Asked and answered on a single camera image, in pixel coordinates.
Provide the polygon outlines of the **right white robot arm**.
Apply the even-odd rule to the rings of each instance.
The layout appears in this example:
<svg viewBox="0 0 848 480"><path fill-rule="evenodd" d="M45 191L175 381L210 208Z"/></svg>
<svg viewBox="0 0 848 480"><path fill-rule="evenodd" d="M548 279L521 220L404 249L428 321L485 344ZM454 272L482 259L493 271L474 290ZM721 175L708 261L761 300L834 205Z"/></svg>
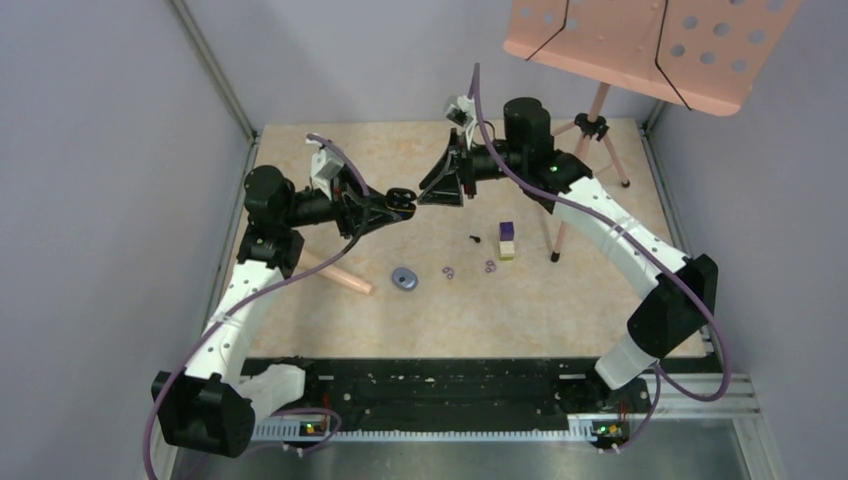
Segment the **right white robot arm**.
<svg viewBox="0 0 848 480"><path fill-rule="evenodd" d="M593 368L589 404L612 412L626 384L665 358L713 318L717 266L667 244L630 215L578 157L556 148L551 117L531 97L504 106L502 139L476 143L481 125L473 98L452 96L445 116L455 125L446 150L421 181L422 205L462 206L479 182L509 178L558 220L574 227L622 273L641 303L621 340Z"/></svg>

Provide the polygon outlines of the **black earbud charging case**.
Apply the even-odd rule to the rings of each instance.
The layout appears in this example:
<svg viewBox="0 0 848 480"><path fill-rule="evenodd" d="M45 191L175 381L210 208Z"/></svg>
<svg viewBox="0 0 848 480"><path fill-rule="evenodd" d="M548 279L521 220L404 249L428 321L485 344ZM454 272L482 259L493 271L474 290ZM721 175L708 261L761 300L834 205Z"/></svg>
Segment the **black earbud charging case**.
<svg viewBox="0 0 848 480"><path fill-rule="evenodd" d="M393 187L385 193L385 207L402 217L411 217L416 212L417 194L410 189Z"/></svg>

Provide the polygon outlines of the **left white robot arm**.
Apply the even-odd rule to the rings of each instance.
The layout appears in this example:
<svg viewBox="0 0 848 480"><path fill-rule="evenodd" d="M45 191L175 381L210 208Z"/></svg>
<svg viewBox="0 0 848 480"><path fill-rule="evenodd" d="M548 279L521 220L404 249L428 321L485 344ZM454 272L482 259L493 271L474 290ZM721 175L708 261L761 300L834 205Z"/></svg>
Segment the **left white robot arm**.
<svg viewBox="0 0 848 480"><path fill-rule="evenodd" d="M248 223L230 285L184 364L160 372L151 386L167 444L230 458L247 449L257 423L282 407L303 414L320 401L320 386L300 367L269 367L241 379L274 294L334 262L298 272L300 228L333 223L350 251L363 235L411 219L417 200L409 189L373 189L349 167L333 174L325 190L298 190L278 168L264 165L247 174L244 189Z"/></svg>

